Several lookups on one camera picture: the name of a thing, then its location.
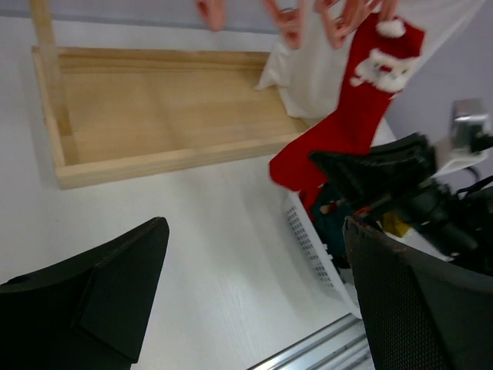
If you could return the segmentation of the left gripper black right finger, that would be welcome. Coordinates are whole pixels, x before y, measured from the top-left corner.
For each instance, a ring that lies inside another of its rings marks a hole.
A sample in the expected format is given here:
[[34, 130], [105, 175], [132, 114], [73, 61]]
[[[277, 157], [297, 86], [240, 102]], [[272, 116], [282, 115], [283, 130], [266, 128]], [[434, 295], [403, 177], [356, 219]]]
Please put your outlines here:
[[347, 258], [377, 369], [490, 369], [492, 278], [348, 217]]

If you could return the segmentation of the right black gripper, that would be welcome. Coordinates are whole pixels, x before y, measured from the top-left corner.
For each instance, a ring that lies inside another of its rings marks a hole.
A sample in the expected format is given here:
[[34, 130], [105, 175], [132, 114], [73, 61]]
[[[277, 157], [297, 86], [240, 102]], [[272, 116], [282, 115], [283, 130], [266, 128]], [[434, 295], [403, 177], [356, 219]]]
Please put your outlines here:
[[434, 249], [468, 270], [492, 275], [492, 178], [454, 193], [432, 179], [434, 147], [415, 133], [366, 155], [313, 151], [309, 159], [363, 212], [396, 213]]

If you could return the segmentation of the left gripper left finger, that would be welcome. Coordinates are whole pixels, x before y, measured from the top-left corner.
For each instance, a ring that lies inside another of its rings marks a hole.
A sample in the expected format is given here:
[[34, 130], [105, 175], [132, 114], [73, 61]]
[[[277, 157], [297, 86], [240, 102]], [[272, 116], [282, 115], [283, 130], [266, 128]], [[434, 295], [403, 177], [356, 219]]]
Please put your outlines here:
[[1, 286], [3, 369], [129, 369], [142, 350], [169, 225], [154, 217]]

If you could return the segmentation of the yellow sock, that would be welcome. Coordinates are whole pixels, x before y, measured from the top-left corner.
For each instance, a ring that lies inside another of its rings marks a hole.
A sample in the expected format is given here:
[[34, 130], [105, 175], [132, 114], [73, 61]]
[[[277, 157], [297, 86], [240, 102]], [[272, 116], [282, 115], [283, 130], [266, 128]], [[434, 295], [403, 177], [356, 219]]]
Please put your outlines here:
[[380, 224], [385, 233], [396, 237], [404, 237], [411, 229], [411, 226], [403, 222], [395, 212], [383, 214], [380, 218]]

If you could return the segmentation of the dark green patterned sock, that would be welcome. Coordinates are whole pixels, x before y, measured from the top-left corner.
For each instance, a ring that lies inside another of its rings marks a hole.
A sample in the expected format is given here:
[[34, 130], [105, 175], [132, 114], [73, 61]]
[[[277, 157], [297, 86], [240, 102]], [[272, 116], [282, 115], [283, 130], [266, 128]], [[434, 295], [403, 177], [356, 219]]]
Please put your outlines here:
[[333, 257], [334, 264], [348, 269], [350, 265], [342, 229], [345, 218], [351, 215], [351, 209], [345, 203], [337, 205], [339, 200], [341, 196], [337, 189], [327, 183], [319, 189], [309, 211], [315, 230], [322, 244], [326, 245], [326, 252]]

